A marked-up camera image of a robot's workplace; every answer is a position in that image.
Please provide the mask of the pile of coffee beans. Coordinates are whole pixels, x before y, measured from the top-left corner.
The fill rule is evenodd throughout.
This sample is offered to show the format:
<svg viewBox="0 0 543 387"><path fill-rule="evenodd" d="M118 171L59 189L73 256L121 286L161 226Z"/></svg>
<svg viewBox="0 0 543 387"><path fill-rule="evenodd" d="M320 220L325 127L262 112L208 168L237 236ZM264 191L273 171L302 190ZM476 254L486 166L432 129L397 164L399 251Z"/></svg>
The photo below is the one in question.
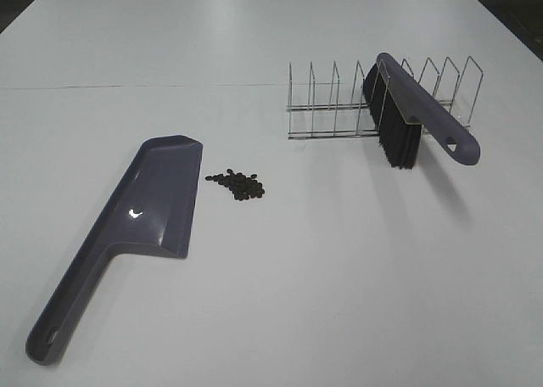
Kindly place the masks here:
<svg viewBox="0 0 543 387"><path fill-rule="evenodd" d="M204 179L228 189L237 201L261 199L266 193L263 183L258 180L255 173L246 175L228 168L224 173L207 175Z"/></svg>

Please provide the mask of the purple plastic dustpan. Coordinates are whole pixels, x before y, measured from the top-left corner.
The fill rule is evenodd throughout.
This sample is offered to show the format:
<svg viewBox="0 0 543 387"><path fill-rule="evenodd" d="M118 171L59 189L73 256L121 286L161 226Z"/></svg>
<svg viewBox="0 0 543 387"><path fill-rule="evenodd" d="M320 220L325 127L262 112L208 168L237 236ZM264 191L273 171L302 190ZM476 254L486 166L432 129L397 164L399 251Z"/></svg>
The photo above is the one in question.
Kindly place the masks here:
<svg viewBox="0 0 543 387"><path fill-rule="evenodd" d="M182 135L141 145L29 333L33 362L61 359L116 256L188 256L202 152L201 142Z"/></svg>

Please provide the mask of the purple hand brush black bristles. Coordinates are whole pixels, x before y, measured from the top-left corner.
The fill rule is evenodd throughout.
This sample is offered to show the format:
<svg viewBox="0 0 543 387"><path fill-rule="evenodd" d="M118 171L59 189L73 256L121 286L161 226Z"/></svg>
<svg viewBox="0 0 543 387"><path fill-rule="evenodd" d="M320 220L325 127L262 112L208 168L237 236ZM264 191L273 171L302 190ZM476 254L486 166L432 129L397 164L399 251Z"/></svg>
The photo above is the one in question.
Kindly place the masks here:
<svg viewBox="0 0 543 387"><path fill-rule="evenodd" d="M457 163L478 164L476 138L389 53L378 54L362 92L391 166L413 168L424 129Z"/></svg>

